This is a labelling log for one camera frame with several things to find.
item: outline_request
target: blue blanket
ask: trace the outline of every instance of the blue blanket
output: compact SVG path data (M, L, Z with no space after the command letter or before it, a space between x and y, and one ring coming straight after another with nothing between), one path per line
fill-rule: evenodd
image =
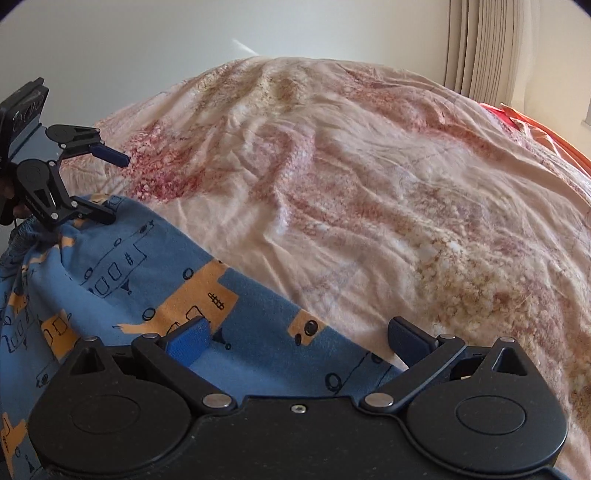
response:
M358 400L398 373L139 203L91 200L116 211L117 221L75 220L46 232L29 219L0 259L1 436L13 478L41 469L27 418L81 336L123 345L204 316L213 335L190 368L238 401L247 394Z

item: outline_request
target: silver screw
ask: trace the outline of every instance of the silver screw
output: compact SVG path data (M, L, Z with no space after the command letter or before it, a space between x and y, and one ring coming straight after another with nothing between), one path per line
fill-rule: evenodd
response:
M299 405L299 404L297 404L297 405L292 405L291 406L291 411L293 413L306 413L307 410L308 409L306 408L305 405Z
M370 393L365 403L373 408L388 408L394 405L394 399L387 393Z
M232 404L232 397L225 393L210 393L203 397L203 405L209 408L226 408Z

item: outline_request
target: black robotic gripper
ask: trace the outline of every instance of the black robotic gripper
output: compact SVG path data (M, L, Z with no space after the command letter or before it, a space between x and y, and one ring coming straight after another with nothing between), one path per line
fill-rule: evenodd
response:
M409 369L360 403L247 397L238 406L168 355L168 337L77 343L29 418L47 478L565 478L552 467L564 414L513 338L471 347L395 317L389 344Z
M12 211L20 202L48 230L74 218L113 223L115 214L111 210L68 195L59 165L66 158L92 154L126 167L129 157L107 147L96 128L41 125L40 115L49 93L43 81L28 82L0 103L0 174L12 180L15 190L12 199L1 199L0 225L14 221Z

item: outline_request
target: pink bedsheet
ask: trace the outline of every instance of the pink bedsheet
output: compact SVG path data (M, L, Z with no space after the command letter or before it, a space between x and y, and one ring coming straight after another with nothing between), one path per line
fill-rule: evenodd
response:
M71 193L142 200L232 267L377 355L402 315L511 335L591 478L591 185L477 103L409 72L254 58L100 122L126 170L66 162Z

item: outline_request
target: silver rivet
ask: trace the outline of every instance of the silver rivet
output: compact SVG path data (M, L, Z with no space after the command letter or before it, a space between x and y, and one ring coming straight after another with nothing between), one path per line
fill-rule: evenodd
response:
M297 404L297 405L292 405L291 406L291 411L293 413L306 413L307 410L308 409L306 408L305 405Z
M388 408L394 405L394 399L387 393L370 393L365 403L373 408Z
M232 397L225 393L210 393L203 397L203 405L209 408L226 408L232 404Z

